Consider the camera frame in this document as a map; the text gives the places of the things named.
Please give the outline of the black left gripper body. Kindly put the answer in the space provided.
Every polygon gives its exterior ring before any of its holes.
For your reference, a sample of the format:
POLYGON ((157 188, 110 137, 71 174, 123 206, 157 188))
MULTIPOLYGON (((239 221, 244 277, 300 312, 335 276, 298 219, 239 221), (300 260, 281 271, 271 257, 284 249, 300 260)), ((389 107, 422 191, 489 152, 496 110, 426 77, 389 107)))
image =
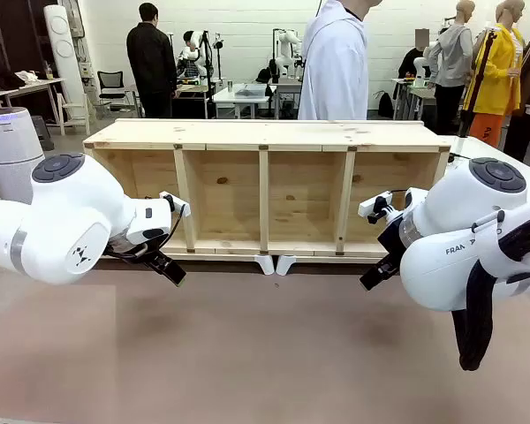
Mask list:
POLYGON ((103 255, 113 259, 119 259, 131 264, 143 264, 149 266, 157 256, 160 243, 155 240, 149 240, 140 245, 133 246, 128 252, 116 252, 112 245, 107 245, 104 249, 103 255))

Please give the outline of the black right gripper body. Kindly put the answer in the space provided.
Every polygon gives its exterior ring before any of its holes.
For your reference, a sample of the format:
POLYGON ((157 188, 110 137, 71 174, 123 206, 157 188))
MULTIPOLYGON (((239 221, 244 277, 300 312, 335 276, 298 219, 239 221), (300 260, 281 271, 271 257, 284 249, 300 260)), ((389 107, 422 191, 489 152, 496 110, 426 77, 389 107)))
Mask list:
POLYGON ((406 251, 405 244, 400 238, 402 217, 397 217, 388 223, 384 231, 379 235, 377 240, 387 251, 387 255, 381 260, 382 264, 390 266, 399 266, 402 257, 406 251))

